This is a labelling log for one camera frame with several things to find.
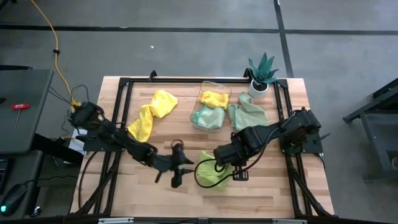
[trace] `yellow cloth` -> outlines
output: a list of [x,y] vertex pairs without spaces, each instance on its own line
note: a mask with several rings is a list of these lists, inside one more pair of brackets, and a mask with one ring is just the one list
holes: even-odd
[[229,96],[226,93],[219,94],[212,91],[206,91],[200,97],[200,102],[211,108],[220,107],[226,110],[228,107],[228,97]]
[[147,142],[152,131],[154,116],[163,118],[174,109],[177,103],[177,97],[164,90],[157,90],[151,103],[141,106],[139,119],[127,127],[129,132],[137,141]]

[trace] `yellow cable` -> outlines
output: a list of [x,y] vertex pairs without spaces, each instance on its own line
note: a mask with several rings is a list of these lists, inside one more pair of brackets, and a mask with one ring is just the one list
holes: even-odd
[[[53,34],[54,34],[54,37],[55,37],[55,50],[59,50],[59,49],[58,49],[58,36],[57,36],[57,33],[55,32],[54,28],[52,27],[51,22],[49,21],[49,19],[47,18],[47,16],[45,16],[45,14],[42,12],[42,10],[40,9],[40,7],[35,3],[35,1],[34,1],[34,0],[30,0],[30,1],[33,3],[33,5],[37,8],[37,10],[41,13],[41,15],[44,17],[44,19],[47,21],[47,23],[48,23],[49,26],[51,27],[51,30],[52,30],[52,32],[53,32]],[[72,99],[72,102],[70,102],[71,105],[72,105],[72,106],[80,105],[80,103],[77,102],[77,101],[73,98],[72,92],[70,91],[70,88],[69,88],[69,84],[68,84],[67,80],[65,79],[65,77],[62,75],[60,69],[58,68],[58,54],[57,54],[57,53],[55,53],[55,68],[57,69],[58,74],[61,76],[63,82],[64,82],[65,85],[67,86],[67,89],[68,89],[70,98]]]

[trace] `gray floor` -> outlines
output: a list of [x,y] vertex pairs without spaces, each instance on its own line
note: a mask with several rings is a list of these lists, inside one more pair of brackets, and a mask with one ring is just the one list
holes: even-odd
[[[277,28],[272,0],[37,3],[59,26]],[[286,29],[398,30],[394,0],[280,0],[280,5]],[[0,22],[45,25],[29,1],[7,5],[0,12]],[[155,69],[162,75],[239,77],[248,66],[247,58],[258,61],[265,50],[275,55],[277,75],[286,77],[279,34],[63,31],[58,35],[60,68],[71,86],[89,88],[91,101],[97,100],[104,75],[148,75]],[[341,118],[397,77],[398,36],[288,35],[287,43],[294,76],[305,79],[322,132],[332,133],[323,146],[335,213],[396,223],[398,180],[362,181],[362,175],[374,169],[374,159],[361,123],[347,125]],[[0,30],[0,64],[53,69],[53,45],[49,31]],[[67,96],[59,77],[52,86]],[[83,89],[76,91],[76,97],[85,99]],[[63,134],[60,126],[67,108],[49,96],[39,133],[48,137]],[[57,189],[49,187],[47,200],[43,200],[46,204],[62,202],[58,207],[68,208],[66,196],[58,195],[63,199],[55,200]],[[62,212],[65,209],[46,215]]]

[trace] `wooden table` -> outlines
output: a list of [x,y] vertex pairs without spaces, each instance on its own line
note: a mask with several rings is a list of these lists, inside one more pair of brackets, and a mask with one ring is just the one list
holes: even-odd
[[[99,93],[100,105],[108,119],[111,119],[120,77],[104,77]],[[304,80],[288,79],[293,110],[309,108]],[[238,96],[248,90],[248,84],[230,84],[230,103],[238,104]],[[189,120],[197,99],[200,83],[135,83],[132,89],[131,104],[127,124],[133,123],[142,105],[149,104],[155,91],[162,89],[178,98],[178,105],[166,117],[154,119],[154,127],[149,143],[159,149],[160,154],[171,154],[170,143],[181,139],[185,153],[193,162],[198,162],[201,150],[212,153],[213,149],[230,142],[231,121],[228,116],[218,133],[206,133],[195,129]],[[281,92],[283,107],[284,95]],[[263,107],[270,124],[278,122],[275,93],[272,86],[263,99],[255,100]],[[104,153],[98,153],[88,166],[81,190],[84,203],[92,194],[100,179]],[[302,155],[307,184],[317,200],[330,213],[333,213],[328,184],[321,160],[315,155]],[[170,186],[172,173],[164,174],[158,184],[154,183],[157,171],[144,167],[124,152],[119,166],[118,181],[114,194],[112,216],[130,217],[230,217],[230,218],[292,218],[292,199],[285,157],[280,151],[279,141],[271,141],[261,160],[249,170],[249,181],[230,180],[225,191],[202,189],[196,185],[193,175],[183,177],[183,184],[173,189]],[[103,206],[108,189],[105,190]],[[300,208],[304,212],[302,193],[298,190]],[[71,212],[77,210],[77,190]]]

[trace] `green cloth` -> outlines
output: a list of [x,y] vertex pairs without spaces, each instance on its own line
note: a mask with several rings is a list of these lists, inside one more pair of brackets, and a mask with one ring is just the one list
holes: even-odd
[[225,111],[223,108],[210,108],[206,105],[194,112],[193,122],[207,129],[218,129],[223,126]]
[[266,112],[254,104],[254,100],[249,94],[241,93],[239,95],[239,102],[240,106],[229,105],[227,109],[232,127],[235,130],[240,131],[249,126],[268,124]]
[[[204,161],[205,159],[214,159],[213,156],[207,154],[205,151],[202,151],[199,155],[199,160]],[[197,172],[197,178],[200,184],[204,186],[210,186],[212,184],[217,183],[219,180],[227,176],[228,174],[232,174],[233,168],[231,165],[226,165],[227,167],[224,169],[223,172],[217,172],[214,170],[214,166],[216,161],[208,161],[200,164]],[[228,183],[228,179],[222,181],[214,188],[218,190],[225,190],[226,185]]]

